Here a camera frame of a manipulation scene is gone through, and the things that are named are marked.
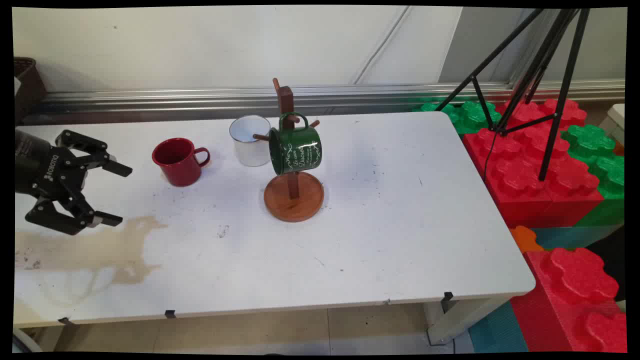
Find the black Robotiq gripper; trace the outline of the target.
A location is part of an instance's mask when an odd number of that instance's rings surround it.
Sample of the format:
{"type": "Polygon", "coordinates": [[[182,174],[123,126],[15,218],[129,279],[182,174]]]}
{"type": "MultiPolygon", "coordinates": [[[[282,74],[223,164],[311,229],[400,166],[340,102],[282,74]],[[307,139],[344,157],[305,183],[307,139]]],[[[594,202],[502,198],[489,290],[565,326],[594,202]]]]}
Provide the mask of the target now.
{"type": "Polygon", "coordinates": [[[89,170],[97,167],[121,177],[133,169],[107,151],[107,143],[90,136],[63,130],[55,144],[23,130],[14,131],[14,191],[38,199],[27,212],[28,223],[67,235],[77,235],[98,225],[116,227],[123,218],[100,210],[59,212],[54,202],[83,202],[82,193],[89,170]]]}

